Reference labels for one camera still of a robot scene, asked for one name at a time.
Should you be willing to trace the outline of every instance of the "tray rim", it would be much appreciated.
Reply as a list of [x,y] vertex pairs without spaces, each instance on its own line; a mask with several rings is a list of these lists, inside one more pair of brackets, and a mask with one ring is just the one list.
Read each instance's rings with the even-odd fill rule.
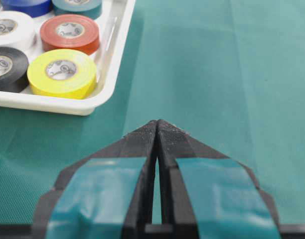
[[105,83],[101,92],[91,98],[75,100],[0,91],[0,107],[86,116],[91,114],[96,107],[108,101],[115,91],[124,47],[136,3],[136,0],[123,1],[126,1],[126,6],[117,32],[116,43],[112,49],[112,57],[107,68],[104,79]]

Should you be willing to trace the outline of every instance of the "electrical tape roll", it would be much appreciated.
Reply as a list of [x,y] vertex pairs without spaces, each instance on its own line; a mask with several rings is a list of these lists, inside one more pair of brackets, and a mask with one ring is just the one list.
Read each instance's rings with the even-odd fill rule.
[[29,15],[18,11],[0,12],[0,46],[25,51],[35,40],[35,23]]
[[96,22],[76,14],[66,14],[49,19],[42,25],[40,35],[44,51],[64,48],[90,55],[100,45]]
[[79,14],[96,19],[102,14],[102,0],[52,0],[55,15]]
[[1,0],[4,10],[21,11],[31,17],[47,14],[53,9],[51,0]]
[[96,65],[85,53],[59,49],[37,57],[27,76],[36,95],[84,99],[96,87]]
[[28,86],[28,58],[14,48],[0,47],[0,91],[19,93]]

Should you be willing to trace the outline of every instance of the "teal tape roll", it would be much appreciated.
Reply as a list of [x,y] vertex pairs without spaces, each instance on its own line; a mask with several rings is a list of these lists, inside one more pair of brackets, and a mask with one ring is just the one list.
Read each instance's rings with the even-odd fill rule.
[[79,14],[96,19],[102,14],[102,0],[52,0],[55,15]]
[[94,158],[84,164],[58,200],[46,239],[121,238],[145,160]]
[[200,239],[280,239],[245,169],[232,159],[177,159]]

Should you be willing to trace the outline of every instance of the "black tape roll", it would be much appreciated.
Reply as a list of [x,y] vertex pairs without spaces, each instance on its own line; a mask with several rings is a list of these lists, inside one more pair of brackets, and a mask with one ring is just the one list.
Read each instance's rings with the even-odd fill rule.
[[19,93],[28,86],[28,58],[14,48],[0,47],[0,91]]

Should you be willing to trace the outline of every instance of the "yellow tape roll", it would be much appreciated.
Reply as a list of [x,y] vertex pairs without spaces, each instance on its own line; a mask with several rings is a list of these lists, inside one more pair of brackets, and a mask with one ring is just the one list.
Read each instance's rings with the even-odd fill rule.
[[96,65],[85,53],[59,49],[37,57],[27,76],[36,95],[84,99],[96,87]]

